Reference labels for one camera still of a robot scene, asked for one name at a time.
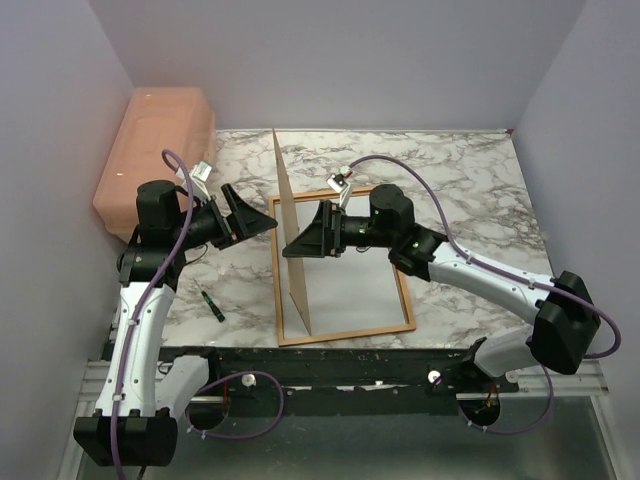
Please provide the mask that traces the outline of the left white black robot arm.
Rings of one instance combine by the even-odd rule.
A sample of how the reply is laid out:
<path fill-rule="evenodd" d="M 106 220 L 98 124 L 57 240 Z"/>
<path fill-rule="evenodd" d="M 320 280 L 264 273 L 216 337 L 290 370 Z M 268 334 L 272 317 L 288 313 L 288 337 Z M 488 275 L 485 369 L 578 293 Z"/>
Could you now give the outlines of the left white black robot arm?
<path fill-rule="evenodd" d="M 214 393 L 222 372 L 209 354 L 183 354 L 159 378 L 162 331 L 175 299 L 186 251 L 219 250 L 276 228 L 274 218 L 245 202 L 229 184 L 231 212 L 213 200 L 182 210 L 168 180 L 137 189 L 139 223 L 119 257 L 118 328 L 109 370 L 93 413 L 75 421 L 73 436 L 99 466 L 166 466 L 175 453 L 178 421 L 197 393 Z"/>

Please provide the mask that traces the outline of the pink translucent plastic box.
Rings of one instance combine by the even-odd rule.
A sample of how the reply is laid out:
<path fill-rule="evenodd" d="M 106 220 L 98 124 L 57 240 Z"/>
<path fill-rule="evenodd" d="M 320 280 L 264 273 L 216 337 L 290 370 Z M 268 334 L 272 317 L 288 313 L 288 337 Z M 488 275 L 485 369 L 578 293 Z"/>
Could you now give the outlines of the pink translucent plastic box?
<path fill-rule="evenodd" d="M 215 161 L 215 114 L 196 87 L 140 87 L 126 109 L 98 183 L 93 206 L 106 231 L 128 242 L 138 224 L 140 185 L 177 177 L 164 163 L 165 149 L 187 167 Z"/>

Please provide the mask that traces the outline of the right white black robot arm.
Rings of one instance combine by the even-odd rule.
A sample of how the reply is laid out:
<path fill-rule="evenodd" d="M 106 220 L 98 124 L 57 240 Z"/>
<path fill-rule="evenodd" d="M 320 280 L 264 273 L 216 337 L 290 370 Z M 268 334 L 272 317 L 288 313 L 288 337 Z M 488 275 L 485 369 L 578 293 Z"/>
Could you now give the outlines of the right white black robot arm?
<path fill-rule="evenodd" d="M 515 314 L 525 327 L 481 338 L 469 349 L 460 379 L 480 392 L 508 371 L 541 365 L 572 375 L 586 357 L 600 321 L 581 277 L 520 274 L 455 246 L 416 222 L 413 202 L 393 184 L 369 194 L 368 216 L 320 202 L 311 223 L 283 249 L 286 258 L 339 257 L 349 247 L 384 248 L 407 276 L 460 288 Z"/>

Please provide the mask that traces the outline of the brown cardboard backing board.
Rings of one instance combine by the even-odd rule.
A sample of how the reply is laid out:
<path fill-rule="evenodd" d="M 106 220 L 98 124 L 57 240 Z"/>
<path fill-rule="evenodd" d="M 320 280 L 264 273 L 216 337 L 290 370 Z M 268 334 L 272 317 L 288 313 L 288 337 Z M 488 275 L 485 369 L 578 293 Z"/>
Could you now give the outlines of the brown cardboard backing board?
<path fill-rule="evenodd" d="M 284 245 L 289 246 L 300 233 L 296 201 L 275 130 L 272 130 L 272 139 L 274 145 L 278 191 L 280 196 L 282 228 L 285 241 Z M 311 335 L 312 328 L 303 260 L 298 257 L 286 257 L 285 260 L 287 263 L 289 295 L 307 333 Z"/>

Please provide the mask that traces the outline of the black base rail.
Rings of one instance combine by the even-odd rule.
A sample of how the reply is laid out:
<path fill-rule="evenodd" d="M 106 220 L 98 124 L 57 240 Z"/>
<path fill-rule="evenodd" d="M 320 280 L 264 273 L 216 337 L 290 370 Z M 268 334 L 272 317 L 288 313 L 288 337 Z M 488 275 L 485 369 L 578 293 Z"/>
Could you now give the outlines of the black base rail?
<path fill-rule="evenodd" d="M 160 359 L 204 358 L 210 380 L 227 381 L 198 395 L 196 413 L 225 400 L 233 417 L 454 415 L 457 395 L 482 399 L 517 386 L 492 379 L 467 349 L 164 347 Z"/>

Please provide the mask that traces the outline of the small black green connector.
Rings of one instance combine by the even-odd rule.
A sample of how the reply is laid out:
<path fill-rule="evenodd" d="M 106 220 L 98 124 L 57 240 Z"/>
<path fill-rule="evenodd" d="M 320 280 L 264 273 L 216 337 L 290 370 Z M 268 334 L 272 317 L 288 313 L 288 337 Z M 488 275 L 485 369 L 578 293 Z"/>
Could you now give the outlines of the small black green connector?
<path fill-rule="evenodd" d="M 198 282 L 198 281 L 194 281 L 194 283 L 196 284 L 200 295 L 202 296 L 203 300 L 205 301 L 205 303 L 207 304 L 209 310 L 211 311 L 211 313 L 213 314 L 213 316 L 217 319 L 218 322 L 223 323 L 226 320 L 226 317 L 224 315 L 224 313 L 221 311 L 221 309 L 216 305 L 216 303 L 214 302 L 214 300 L 212 299 L 212 297 L 209 295 L 209 293 L 202 287 L 202 285 Z"/>

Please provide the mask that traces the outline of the aluminium extrusion rail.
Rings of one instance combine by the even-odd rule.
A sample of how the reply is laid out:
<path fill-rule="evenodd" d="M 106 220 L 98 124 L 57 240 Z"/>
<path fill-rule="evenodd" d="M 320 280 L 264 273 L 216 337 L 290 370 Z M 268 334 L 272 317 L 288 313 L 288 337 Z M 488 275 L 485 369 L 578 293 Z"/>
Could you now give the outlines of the aluminium extrusion rail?
<path fill-rule="evenodd" d="M 532 274 L 527 272 L 517 271 L 520 274 Z M 603 314 L 593 305 L 592 309 L 595 312 L 597 318 L 600 323 L 602 322 L 604 316 Z M 556 373 L 550 369 L 547 369 L 541 365 L 535 365 L 532 367 L 516 369 L 512 371 L 508 371 L 505 374 L 499 376 L 506 379 L 507 382 L 517 386 L 519 388 L 518 382 L 514 379 L 514 374 L 520 370 L 540 367 L 543 371 L 544 377 L 548 383 L 548 390 L 550 393 L 568 393 L 577 383 L 577 381 L 583 375 L 583 362 L 588 360 L 590 357 L 589 348 L 587 350 L 586 357 L 581 362 L 578 370 L 572 375 L 564 375 Z M 158 364 L 158 374 L 159 378 L 163 378 L 171 367 L 171 362 L 163 362 L 160 359 Z M 220 396 L 214 396 L 213 402 L 217 404 L 217 409 L 210 412 L 207 416 L 201 417 L 197 415 L 195 403 L 197 401 L 197 397 L 200 394 L 207 393 L 215 387 L 220 387 L 226 383 L 225 378 L 220 378 L 218 380 L 212 380 L 207 383 L 204 387 L 196 392 L 196 394 L 191 398 L 189 405 L 187 406 L 185 413 L 179 418 L 180 420 L 185 420 L 188 424 L 190 430 L 199 433 L 203 437 L 218 437 L 219 432 L 219 424 L 222 421 L 222 418 L 229 414 L 227 407 L 225 407 L 224 398 Z M 459 394 L 456 399 L 458 402 L 457 412 L 456 414 L 462 415 L 466 422 L 473 428 L 478 429 L 480 431 L 491 431 L 494 423 L 497 421 L 500 414 L 500 400 L 499 400 L 498 392 L 488 393 L 482 399 L 474 399 L 468 394 Z M 277 424 L 282 417 L 284 417 L 282 413 L 277 413 L 272 417 L 266 417 L 270 420 L 272 424 Z"/>

